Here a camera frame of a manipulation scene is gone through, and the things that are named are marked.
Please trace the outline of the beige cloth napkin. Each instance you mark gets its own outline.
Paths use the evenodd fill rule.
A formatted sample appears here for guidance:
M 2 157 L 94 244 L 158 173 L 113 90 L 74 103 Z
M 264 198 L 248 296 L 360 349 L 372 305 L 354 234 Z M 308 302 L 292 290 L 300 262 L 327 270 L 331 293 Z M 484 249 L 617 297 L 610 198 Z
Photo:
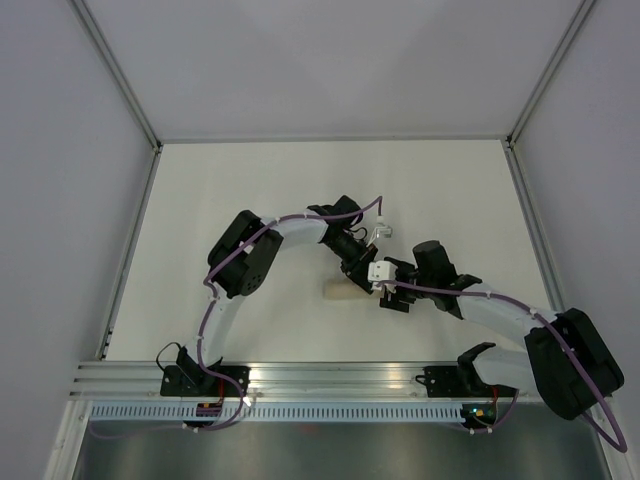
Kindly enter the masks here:
M 328 301 L 364 300 L 370 293 L 349 281 L 328 281 L 323 286 L 323 298 Z

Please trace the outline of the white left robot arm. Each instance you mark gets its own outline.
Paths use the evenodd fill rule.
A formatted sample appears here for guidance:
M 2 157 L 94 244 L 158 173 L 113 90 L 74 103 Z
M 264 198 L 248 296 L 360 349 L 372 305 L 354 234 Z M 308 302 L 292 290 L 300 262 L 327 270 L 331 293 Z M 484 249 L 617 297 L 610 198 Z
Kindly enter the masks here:
M 370 295 L 369 264 L 376 246 L 354 236 L 352 228 L 365 212 L 381 207 L 377 198 L 360 207 L 344 195 L 333 205 L 312 205 L 304 211 L 265 219 L 249 210 L 231 222 L 207 257 L 209 272 L 203 284 L 212 298 L 193 340 L 179 347 L 176 361 L 162 369 L 160 394 L 212 396 L 223 382 L 242 384 L 223 372 L 224 347 L 245 298 L 262 286 L 276 255 L 287 248 L 321 244 L 340 259 L 340 270 L 360 290 Z

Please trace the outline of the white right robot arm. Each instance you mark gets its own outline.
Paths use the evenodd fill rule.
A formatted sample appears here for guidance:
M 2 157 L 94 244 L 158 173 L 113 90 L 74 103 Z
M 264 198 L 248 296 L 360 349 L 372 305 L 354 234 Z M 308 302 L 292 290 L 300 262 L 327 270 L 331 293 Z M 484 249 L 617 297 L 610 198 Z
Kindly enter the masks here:
M 416 300 L 429 299 L 517 346 L 484 341 L 460 354 L 456 381 L 463 392 L 479 396 L 495 387 L 534 394 L 556 415 L 573 420 L 623 386 L 621 368 L 585 312 L 538 309 L 511 299 L 476 276 L 458 273 L 436 240 L 415 246 L 413 255 L 413 263 L 386 257 L 369 266 L 381 307 L 406 312 Z

